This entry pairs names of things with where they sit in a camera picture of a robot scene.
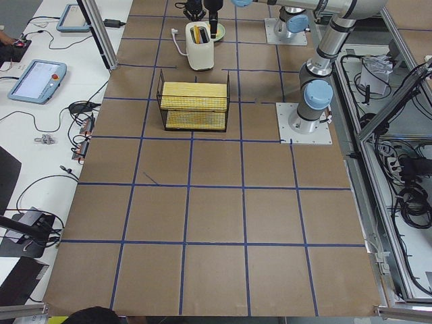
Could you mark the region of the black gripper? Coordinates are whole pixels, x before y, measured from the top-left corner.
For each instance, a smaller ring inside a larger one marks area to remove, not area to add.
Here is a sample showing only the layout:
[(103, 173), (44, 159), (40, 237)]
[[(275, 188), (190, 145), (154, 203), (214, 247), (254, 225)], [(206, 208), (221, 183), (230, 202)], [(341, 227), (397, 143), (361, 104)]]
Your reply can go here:
[(218, 11), (223, 7), (223, 0), (205, 0), (205, 8), (209, 12), (211, 38), (217, 36)]
[(183, 14), (188, 20), (191, 20), (190, 16), (198, 16), (198, 21), (201, 21), (206, 16), (206, 11), (203, 9), (201, 0), (187, 0), (185, 2)]

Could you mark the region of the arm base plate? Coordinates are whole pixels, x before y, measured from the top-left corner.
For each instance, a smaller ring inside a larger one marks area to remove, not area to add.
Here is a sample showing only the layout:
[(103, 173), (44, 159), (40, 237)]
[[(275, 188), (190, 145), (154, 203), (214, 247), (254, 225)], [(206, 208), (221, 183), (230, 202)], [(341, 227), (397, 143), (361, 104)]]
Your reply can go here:
[(322, 112), (316, 121), (303, 120), (297, 103), (276, 103), (279, 141), (282, 144), (332, 145), (327, 116)]
[(265, 18), (264, 24), (267, 44), (302, 47), (308, 44), (305, 31), (289, 32), (286, 23), (280, 22), (278, 18)]

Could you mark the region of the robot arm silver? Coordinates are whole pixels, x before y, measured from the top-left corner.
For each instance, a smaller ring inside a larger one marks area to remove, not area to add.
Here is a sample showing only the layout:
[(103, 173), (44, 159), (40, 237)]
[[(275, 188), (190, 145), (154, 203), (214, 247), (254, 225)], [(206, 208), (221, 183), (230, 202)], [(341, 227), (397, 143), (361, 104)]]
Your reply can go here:
[(328, 108), (333, 89), (328, 83), (333, 63), (337, 59), (343, 44), (358, 20), (378, 14), (387, 4), (386, 1), (265, 1), (267, 5), (293, 7), (314, 13), (329, 12), (333, 14), (329, 25), (316, 48), (313, 57), (307, 60), (300, 69), (300, 90), (302, 98), (288, 118), (293, 131), (299, 134), (311, 134), (320, 124), (322, 112)]
[[(338, 14), (341, 18), (359, 20), (354, 17), (354, 9), (359, 4), (358, 1), (319, 1), (319, 0), (304, 0), (304, 1), (258, 1), (267, 5), (280, 5), (286, 7), (297, 7), (301, 9), (310, 9), (316, 12), (328, 11)], [(209, 12), (210, 33), (211, 38), (215, 38), (218, 25), (218, 11), (223, 7), (223, 0), (204, 0), (204, 7)]]

